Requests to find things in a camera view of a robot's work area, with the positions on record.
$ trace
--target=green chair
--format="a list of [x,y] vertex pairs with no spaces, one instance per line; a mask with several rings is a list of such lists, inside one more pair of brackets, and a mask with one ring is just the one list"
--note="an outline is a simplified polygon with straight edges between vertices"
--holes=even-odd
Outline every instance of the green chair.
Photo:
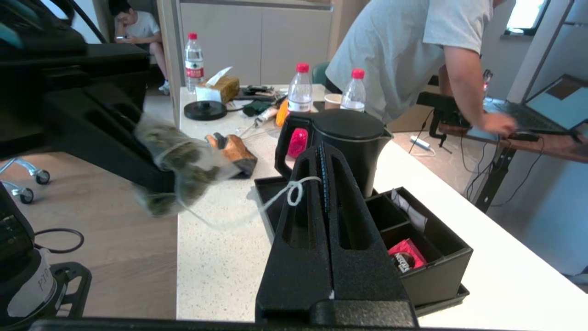
[[329,61],[319,63],[312,69],[312,83],[313,84],[323,84],[326,86],[327,84],[327,75],[325,71],[327,71],[327,67],[329,66]]

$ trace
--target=window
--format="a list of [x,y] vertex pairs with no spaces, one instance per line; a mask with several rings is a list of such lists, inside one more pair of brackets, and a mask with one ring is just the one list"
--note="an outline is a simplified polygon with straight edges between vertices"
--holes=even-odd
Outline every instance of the window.
[[505,34],[535,35],[550,0],[517,0]]

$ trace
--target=paper cup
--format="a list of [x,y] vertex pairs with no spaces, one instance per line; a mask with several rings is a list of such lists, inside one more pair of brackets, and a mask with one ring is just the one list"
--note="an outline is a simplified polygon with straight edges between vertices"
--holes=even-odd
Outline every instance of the paper cup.
[[325,109],[339,109],[341,108],[341,98],[343,96],[340,94],[327,94],[325,96]]

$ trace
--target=man's hand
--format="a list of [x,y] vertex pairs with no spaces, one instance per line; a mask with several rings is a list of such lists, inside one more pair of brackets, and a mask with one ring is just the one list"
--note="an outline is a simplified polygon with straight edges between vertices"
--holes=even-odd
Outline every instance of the man's hand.
[[484,114],[480,129],[506,138],[516,131],[516,121],[510,116],[499,112]]

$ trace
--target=kettle lid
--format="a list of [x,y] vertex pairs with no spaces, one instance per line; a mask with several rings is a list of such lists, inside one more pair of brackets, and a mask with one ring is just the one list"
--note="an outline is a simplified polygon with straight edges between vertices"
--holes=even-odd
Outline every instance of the kettle lid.
[[333,109],[315,114],[315,128],[335,138],[369,140],[382,136],[384,123],[366,112]]

